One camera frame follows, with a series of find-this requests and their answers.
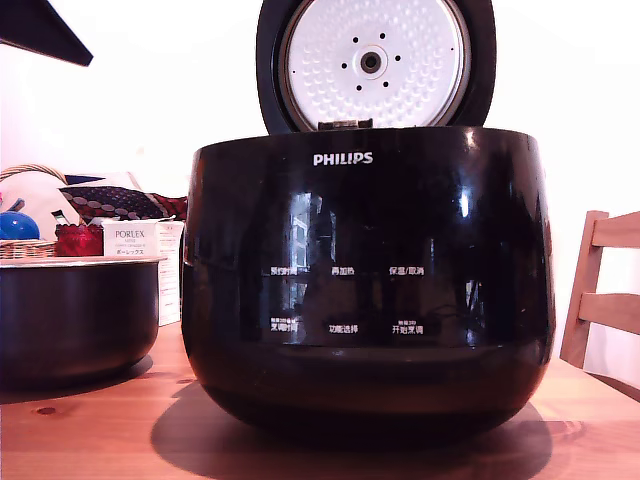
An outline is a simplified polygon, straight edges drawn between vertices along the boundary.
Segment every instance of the table surface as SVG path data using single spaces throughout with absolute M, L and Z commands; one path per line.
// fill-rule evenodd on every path
M 195 381 L 177 324 L 128 378 L 2 401 L 7 480 L 640 478 L 640 404 L 558 359 L 510 422 L 421 452 L 314 451 L 257 432 Z

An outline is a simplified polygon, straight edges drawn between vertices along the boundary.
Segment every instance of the white wall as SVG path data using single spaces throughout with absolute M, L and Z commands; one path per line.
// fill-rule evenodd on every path
M 265 133 L 255 88 L 260 0 L 51 0 L 88 69 L 0 47 L 2 167 L 133 171 L 186 192 L 193 152 Z M 635 0 L 494 0 L 499 69 L 488 126 L 538 138 L 553 222 L 558 341 L 589 209 L 640 210 Z M 607 252 L 600 289 L 640 293 L 640 257 Z M 587 368 L 640 386 L 640 339 L 595 327 Z

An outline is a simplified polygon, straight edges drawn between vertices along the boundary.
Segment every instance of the philips logo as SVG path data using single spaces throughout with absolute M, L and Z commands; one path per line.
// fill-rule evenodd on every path
M 373 152 L 350 152 L 350 153 L 329 153 L 325 155 L 314 155 L 313 166 L 325 166 L 329 165 L 369 165 L 373 163 Z

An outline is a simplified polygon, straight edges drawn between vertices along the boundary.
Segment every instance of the white inner lid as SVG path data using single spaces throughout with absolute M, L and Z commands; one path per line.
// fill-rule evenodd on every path
M 446 124 L 468 83 L 469 35 L 449 0 L 306 0 L 285 42 L 281 78 L 304 130 Z

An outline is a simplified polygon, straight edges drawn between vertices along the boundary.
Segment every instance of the wooden chair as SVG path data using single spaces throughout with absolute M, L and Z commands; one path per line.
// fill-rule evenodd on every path
M 640 295 L 596 294 L 604 247 L 640 249 L 640 212 L 615 218 L 605 212 L 587 213 L 560 350 L 561 359 L 580 369 L 584 367 L 592 323 L 640 335 Z M 593 376 L 640 401 L 640 390 L 615 379 Z

